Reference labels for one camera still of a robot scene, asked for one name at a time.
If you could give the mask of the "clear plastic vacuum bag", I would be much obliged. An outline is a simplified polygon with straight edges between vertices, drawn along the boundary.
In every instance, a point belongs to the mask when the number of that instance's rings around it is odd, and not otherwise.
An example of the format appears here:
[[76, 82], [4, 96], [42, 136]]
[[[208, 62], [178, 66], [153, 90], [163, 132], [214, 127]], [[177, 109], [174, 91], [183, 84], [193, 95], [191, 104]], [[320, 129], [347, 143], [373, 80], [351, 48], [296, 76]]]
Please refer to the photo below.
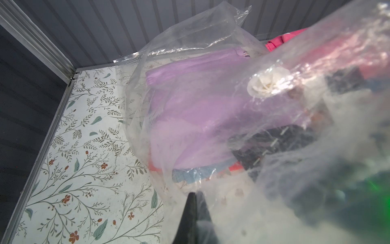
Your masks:
[[274, 51], [228, 3], [134, 58], [124, 129], [164, 244], [390, 241], [390, 3], [352, 1]]

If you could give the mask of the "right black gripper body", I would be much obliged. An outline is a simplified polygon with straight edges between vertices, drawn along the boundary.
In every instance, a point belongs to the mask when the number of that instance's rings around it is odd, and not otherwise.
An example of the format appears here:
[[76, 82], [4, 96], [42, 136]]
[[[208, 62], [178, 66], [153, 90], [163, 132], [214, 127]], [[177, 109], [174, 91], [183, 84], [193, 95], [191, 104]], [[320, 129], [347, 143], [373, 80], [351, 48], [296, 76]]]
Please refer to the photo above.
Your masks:
[[257, 133], [234, 151], [256, 186], [243, 224], [262, 238], [388, 238], [390, 78], [352, 68], [316, 90], [308, 125]]

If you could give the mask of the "pink cloth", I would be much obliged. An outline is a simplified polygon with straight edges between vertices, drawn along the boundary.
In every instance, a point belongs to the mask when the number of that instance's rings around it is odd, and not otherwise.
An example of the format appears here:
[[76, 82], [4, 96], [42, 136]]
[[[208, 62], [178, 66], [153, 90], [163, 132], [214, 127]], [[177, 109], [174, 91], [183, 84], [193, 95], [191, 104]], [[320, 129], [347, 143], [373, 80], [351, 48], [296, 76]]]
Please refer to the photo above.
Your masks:
[[390, 32], [347, 28], [340, 32], [304, 28], [267, 42], [278, 63], [308, 79], [356, 67], [364, 79], [390, 77]]

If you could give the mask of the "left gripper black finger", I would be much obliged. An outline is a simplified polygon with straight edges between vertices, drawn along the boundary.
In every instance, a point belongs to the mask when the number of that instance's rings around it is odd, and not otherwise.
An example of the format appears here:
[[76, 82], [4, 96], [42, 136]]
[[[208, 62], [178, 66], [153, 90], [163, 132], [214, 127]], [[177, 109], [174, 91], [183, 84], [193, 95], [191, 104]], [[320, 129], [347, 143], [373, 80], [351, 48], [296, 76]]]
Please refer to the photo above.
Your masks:
[[203, 192], [189, 193], [173, 244], [218, 243]]

